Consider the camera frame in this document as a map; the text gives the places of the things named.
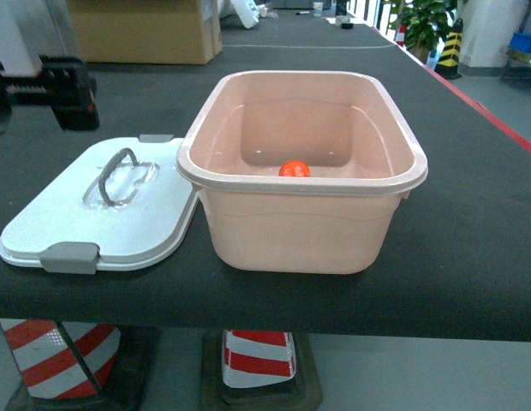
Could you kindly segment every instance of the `red and white striped cone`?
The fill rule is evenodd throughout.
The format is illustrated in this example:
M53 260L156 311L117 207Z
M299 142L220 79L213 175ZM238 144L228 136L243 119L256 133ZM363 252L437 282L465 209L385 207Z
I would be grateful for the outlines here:
M294 340L289 332L224 331L222 378L231 388L256 388L295 376Z
M114 325L33 319L0 323L32 398L81 398L104 387L121 338Z
M406 32L406 26L403 24L399 26L399 29L397 30L397 34L395 34L395 43L400 45L401 47L404 47L404 33Z

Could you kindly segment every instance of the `blue container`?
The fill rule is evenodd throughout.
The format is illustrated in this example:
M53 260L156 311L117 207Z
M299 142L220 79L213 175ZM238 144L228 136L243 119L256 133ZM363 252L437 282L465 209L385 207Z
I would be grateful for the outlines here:
M531 54L531 34L515 33L509 43L510 49Z

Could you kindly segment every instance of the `orange ball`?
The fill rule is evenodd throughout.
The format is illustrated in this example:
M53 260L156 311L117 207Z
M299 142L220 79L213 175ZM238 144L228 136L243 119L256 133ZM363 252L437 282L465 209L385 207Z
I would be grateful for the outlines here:
M311 172L303 161L291 160L283 164L279 170L279 175L281 177L309 177Z

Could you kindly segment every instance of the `green leaves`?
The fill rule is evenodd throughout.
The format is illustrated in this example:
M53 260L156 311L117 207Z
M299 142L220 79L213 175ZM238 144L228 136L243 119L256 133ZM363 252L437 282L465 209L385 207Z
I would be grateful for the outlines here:
M391 1L397 5L397 12L401 1L404 0ZM456 3L456 0L407 1L394 26L406 26L404 43L409 49L418 46L432 50L437 47L439 39L446 39L450 33L448 16L454 18Z

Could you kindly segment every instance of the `container rim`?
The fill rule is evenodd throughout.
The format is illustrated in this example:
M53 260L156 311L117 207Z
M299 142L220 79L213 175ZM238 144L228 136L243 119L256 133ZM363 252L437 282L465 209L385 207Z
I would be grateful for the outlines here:
M205 120L206 113L211 109L219 93L233 78L253 74L344 74L361 77L370 81L378 89L382 98L391 103L391 113L401 129L409 149L414 155L412 166L405 172L385 178L286 178L281 176L246 176L220 174L202 169L195 164L190 155L191 146ZM346 71L318 71L318 70L252 70L243 71L225 76L212 90L204 103L194 123L184 138L176 156L176 166L182 176L194 185L203 188L213 188L221 191L263 193L263 194L311 194L311 195L342 195L342 196L371 196L388 194L406 194L411 189L418 187L427 178L427 157L421 149L418 140L410 129L403 114L385 90L379 80L372 76L351 73Z

